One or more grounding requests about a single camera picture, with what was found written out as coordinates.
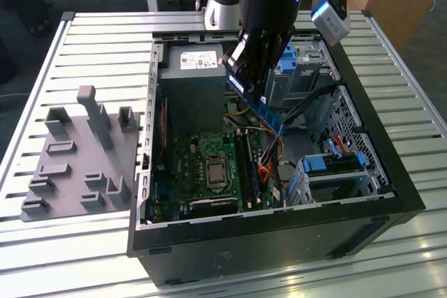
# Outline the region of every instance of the power supply label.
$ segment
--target power supply label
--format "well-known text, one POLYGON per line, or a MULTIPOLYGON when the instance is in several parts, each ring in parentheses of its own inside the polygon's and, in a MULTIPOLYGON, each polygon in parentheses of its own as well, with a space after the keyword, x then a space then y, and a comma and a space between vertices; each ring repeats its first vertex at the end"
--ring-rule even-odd
POLYGON ((180 70, 217 68, 217 55, 209 52, 183 52, 180 55, 180 70))

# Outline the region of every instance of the yellow wire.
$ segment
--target yellow wire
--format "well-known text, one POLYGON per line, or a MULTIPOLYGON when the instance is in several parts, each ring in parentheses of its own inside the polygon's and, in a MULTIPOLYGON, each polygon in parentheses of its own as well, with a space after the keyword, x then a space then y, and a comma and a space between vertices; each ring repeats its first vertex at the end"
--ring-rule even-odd
MULTIPOLYGON (((271 135, 274 134, 273 131, 272 131, 271 129, 269 129, 269 128, 264 124, 264 121, 262 121, 262 120, 261 120, 261 126, 262 126, 262 128, 264 128, 269 134, 271 134, 271 135)), ((284 142, 282 142, 282 140, 281 140, 280 137, 279 137, 279 143, 280 143, 280 145, 281 145, 281 153, 280 153, 280 155, 278 156, 278 161, 280 161, 280 160, 282 159, 282 156, 284 155, 284 150, 285 150, 285 148, 286 148, 284 142)))
POLYGON ((224 113, 223 115, 228 115, 230 117, 234 117, 237 115, 243 115, 243 114, 247 113, 248 111, 250 111, 250 107, 247 107, 245 110, 240 111, 240 112, 229 112, 229 113, 224 113))

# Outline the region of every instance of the aluminum slotted surface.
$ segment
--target aluminum slotted surface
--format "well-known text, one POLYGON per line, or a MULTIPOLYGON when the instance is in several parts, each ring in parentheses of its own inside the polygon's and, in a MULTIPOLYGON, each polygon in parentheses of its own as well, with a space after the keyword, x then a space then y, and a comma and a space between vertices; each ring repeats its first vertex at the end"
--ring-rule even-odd
MULTIPOLYGON (((412 82, 374 20, 351 14, 342 42, 360 81, 416 184, 427 210, 380 236, 359 254, 257 274, 157 289, 136 259, 125 255, 129 212, 22 223, 20 205, 38 162, 49 106, 85 114, 79 85, 97 88, 109 113, 130 105, 144 123, 151 32, 201 30, 195 13, 77 14, 59 27, 30 114, 21 118, 0 174, 2 297, 441 296, 447 286, 447 141, 445 125, 412 82)), ((313 28, 300 13, 297 28, 313 28)))

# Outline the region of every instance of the blue drive bracket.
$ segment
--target blue drive bracket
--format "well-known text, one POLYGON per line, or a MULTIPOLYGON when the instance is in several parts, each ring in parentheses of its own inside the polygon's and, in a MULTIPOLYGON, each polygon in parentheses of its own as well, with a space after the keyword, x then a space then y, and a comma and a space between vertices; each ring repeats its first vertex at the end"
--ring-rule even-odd
POLYGON ((261 119, 269 126, 273 133, 280 137, 284 134, 285 126, 280 117, 278 117, 261 99, 259 99, 258 104, 254 105, 244 97, 244 87, 240 84, 239 80, 229 71, 226 70, 226 81, 230 85, 238 96, 246 103, 261 119))
POLYGON ((289 42, 278 61, 279 71, 283 74, 293 73, 297 64, 295 48, 289 42))

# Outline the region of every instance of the blue latch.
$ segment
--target blue latch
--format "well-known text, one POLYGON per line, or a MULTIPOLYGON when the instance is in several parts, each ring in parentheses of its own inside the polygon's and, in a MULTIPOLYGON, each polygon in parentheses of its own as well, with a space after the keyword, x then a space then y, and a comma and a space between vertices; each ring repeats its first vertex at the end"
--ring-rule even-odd
POLYGON ((287 43, 286 48, 282 52, 281 59, 295 59, 295 49, 292 47, 291 43, 287 43))
POLYGON ((330 147, 330 150, 332 150, 332 152, 337 155, 338 158, 342 158, 342 154, 337 150, 337 148, 335 148, 334 142, 332 142, 331 139, 328 139, 328 144, 330 147))
POLYGON ((325 171, 327 170, 324 158, 322 156, 306 157, 307 162, 310 164, 311 171, 325 171))
POLYGON ((279 71, 281 73, 293 73, 296 69, 296 59, 280 59, 279 64, 279 71))
POLYGON ((361 167, 366 167, 366 160, 365 156, 362 153, 357 153, 357 159, 361 167))
POLYGON ((310 165, 309 165, 309 162, 307 162, 307 158, 302 160, 302 167, 305 169, 305 172, 310 171, 310 165))

